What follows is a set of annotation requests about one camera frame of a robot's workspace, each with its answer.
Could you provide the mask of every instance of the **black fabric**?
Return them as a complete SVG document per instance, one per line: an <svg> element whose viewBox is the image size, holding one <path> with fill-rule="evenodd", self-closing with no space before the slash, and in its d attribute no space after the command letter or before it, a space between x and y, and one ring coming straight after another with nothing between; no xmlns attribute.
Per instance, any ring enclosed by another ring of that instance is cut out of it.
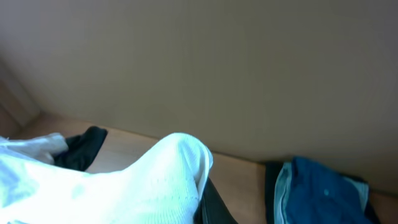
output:
<svg viewBox="0 0 398 224"><path fill-rule="evenodd" d="M210 178L207 179L200 206L195 214L194 223L238 224L228 211Z"/></svg>
<svg viewBox="0 0 398 224"><path fill-rule="evenodd" d="M86 171L100 151L107 134L107 130L92 126L82 135L66 138L69 150L56 156L54 165Z"/></svg>
<svg viewBox="0 0 398 224"><path fill-rule="evenodd" d="M266 202L266 220L267 223L274 223L274 197L275 197L275 183L282 167L283 162L266 162L266 189L265 189L265 202Z"/></svg>
<svg viewBox="0 0 398 224"><path fill-rule="evenodd" d="M283 162L266 162L266 186L265 186L265 204L266 204L266 220L267 223L274 223L274 192L275 192L275 184L279 172L282 170ZM345 175L345 177L351 178L355 181L366 183L362 178L355 177L352 175ZM376 215L376 212L373 209L370 201L367 202L366 208L364 211L365 217L370 220L374 224L380 224L380 220Z"/></svg>

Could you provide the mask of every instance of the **dark clothing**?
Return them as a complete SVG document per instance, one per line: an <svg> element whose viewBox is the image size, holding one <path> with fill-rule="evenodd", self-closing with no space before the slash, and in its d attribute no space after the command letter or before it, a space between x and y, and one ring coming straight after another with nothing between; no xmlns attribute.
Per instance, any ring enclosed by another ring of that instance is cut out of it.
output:
<svg viewBox="0 0 398 224"><path fill-rule="evenodd" d="M54 157L54 165L86 171L100 151L107 134L107 130L92 126L82 135L66 138L69 150Z"/></svg>
<svg viewBox="0 0 398 224"><path fill-rule="evenodd" d="M371 223L364 216L358 191L351 183L301 157L292 161L286 214L289 223Z"/></svg>
<svg viewBox="0 0 398 224"><path fill-rule="evenodd" d="M207 179L194 223L201 224L238 224L226 208L216 187Z"/></svg>
<svg viewBox="0 0 398 224"><path fill-rule="evenodd" d="M265 204L266 204L266 219L267 223L274 223L274 192L275 192L275 183L277 181L277 177L279 175L279 172L281 171L283 167L283 162L266 162L266 189L265 189ZM359 177L353 177L349 175L344 175L346 177L349 177L357 182L363 182L366 183L363 179ZM368 220L372 221L375 224L380 224L380 221L376 215L376 212L374 211L372 205L368 201L366 204L366 208L364 211L364 215Z"/></svg>

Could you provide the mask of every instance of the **white cloth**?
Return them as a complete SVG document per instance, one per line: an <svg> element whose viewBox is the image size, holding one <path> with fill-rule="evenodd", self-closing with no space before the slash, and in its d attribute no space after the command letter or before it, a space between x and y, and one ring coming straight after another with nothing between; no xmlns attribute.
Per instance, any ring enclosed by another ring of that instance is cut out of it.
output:
<svg viewBox="0 0 398 224"><path fill-rule="evenodd" d="M68 150L65 138L59 133L30 140L8 140L0 136L0 147L21 153L46 164L54 164L53 156Z"/></svg>
<svg viewBox="0 0 398 224"><path fill-rule="evenodd" d="M0 144L0 223L193 223L212 164L204 144L179 133L107 174L16 157Z"/></svg>

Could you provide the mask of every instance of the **white sock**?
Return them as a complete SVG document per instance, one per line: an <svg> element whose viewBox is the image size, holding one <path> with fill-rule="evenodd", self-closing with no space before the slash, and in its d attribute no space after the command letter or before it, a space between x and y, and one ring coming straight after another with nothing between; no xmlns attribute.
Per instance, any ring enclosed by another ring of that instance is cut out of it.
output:
<svg viewBox="0 0 398 224"><path fill-rule="evenodd" d="M2 155L0 169L10 172L0 175L0 184L16 184L8 173L19 182L0 190L22 197L3 198L0 217L25 223L193 223L212 164L204 144L180 133L163 138L127 169L107 174Z"/></svg>

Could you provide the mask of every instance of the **wooden surface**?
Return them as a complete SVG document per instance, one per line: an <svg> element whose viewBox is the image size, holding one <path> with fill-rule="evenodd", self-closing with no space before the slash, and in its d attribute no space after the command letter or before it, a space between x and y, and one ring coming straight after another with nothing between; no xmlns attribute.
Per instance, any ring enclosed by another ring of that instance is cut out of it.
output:
<svg viewBox="0 0 398 224"><path fill-rule="evenodd" d="M18 134L17 139L29 139L53 132L65 137L81 134L91 123L75 119L43 114ZM148 149L157 139L127 131L106 128L109 133L90 173L109 172L126 168ZM217 191L238 223L266 223L264 207L265 167L254 162L235 159L213 153L214 165L210 172ZM398 199L381 194L371 194L371 201L382 223L398 220Z"/></svg>

